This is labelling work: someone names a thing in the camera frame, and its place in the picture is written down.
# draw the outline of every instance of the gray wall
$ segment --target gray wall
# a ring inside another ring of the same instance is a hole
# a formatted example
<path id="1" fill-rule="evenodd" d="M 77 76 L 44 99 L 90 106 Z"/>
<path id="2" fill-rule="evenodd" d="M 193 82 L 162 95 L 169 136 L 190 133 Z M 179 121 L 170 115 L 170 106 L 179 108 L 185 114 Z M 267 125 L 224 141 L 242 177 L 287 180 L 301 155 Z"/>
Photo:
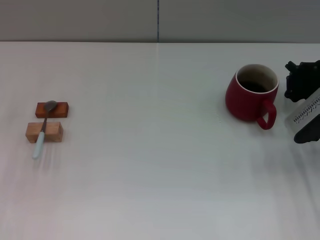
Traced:
<path id="1" fill-rule="evenodd" d="M 160 42 L 320 43 L 318 0 L 160 0 Z"/>
<path id="2" fill-rule="evenodd" d="M 156 42 L 154 0 L 0 0 L 0 41 Z"/>

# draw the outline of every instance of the coffee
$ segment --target coffee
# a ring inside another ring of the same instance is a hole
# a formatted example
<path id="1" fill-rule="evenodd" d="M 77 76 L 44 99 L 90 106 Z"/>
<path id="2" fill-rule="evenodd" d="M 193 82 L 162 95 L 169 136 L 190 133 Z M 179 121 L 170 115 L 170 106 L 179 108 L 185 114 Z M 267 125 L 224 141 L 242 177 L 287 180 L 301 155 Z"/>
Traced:
<path id="1" fill-rule="evenodd" d="M 242 81 L 240 82 L 241 86 L 245 89 L 255 92 L 255 93 L 265 93 L 268 92 L 262 85 L 253 81 Z"/>

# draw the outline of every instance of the red mug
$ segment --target red mug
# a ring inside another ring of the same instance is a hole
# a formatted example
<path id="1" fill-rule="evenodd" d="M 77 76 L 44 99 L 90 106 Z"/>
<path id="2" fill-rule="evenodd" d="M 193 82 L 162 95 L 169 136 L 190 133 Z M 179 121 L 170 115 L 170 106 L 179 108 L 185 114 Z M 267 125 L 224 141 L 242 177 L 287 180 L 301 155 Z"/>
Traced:
<path id="1" fill-rule="evenodd" d="M 277 116 L 274 101 L 278 87 L 277 75 L 270 68 L 246 65 L 236 71 L 226 90 L 226 107 L 238 119 L 257 121 L 262 129 L 271 129 Z M 263 116 L 267 113 L 266 122 Z"/>

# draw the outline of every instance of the mug handle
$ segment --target mug handle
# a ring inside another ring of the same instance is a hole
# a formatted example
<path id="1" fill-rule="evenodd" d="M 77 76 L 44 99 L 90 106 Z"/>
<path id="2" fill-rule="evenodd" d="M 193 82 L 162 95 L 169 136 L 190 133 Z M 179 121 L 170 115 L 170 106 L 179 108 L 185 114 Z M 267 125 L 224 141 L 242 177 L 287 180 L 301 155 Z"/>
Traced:
<path id="1" fill-rule="evenodd" d="M 261 116 L 259 117 L 256 121 L 258 122 L 259 126 L 263 130 L 268 130 L 273 127 L 276 121 L 276 116 L 277 116 L 277 109 L 275 105 L 269 100 L 265 99 L 262 102 L 262 107 L 265 108 L 268 112 L 268 121 L 266 122 L 264 118 Z"/>

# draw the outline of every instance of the metal spoon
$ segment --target metal spoon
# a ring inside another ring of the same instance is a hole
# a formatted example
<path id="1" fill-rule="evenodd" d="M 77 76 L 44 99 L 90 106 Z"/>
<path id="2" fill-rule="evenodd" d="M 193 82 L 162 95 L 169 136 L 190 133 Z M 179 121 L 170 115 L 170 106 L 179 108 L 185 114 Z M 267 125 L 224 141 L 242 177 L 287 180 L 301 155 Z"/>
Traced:
<path id="1" fill-rule="evenodd" d="M 34 151 L 33 151 L 32 158 L 34 160 L 36 160 L 39 157 L 40 152 L 42 150 L 42 145 L 43 145 L 44 139 L 45 139 L 45 131 L 46 131 L 47 118 L 49 116 L 49 112 L 51 110 L 53 110 L 56 106 L 57 106 L 57 102 L 56 101 L 47 101 L 44 104 L 45 119 L 43 121 L 42 128 L 41 128 L 41 131 L 39 133 L 38 139 L 36 140 L 35 148 L 34 148 Z"/>

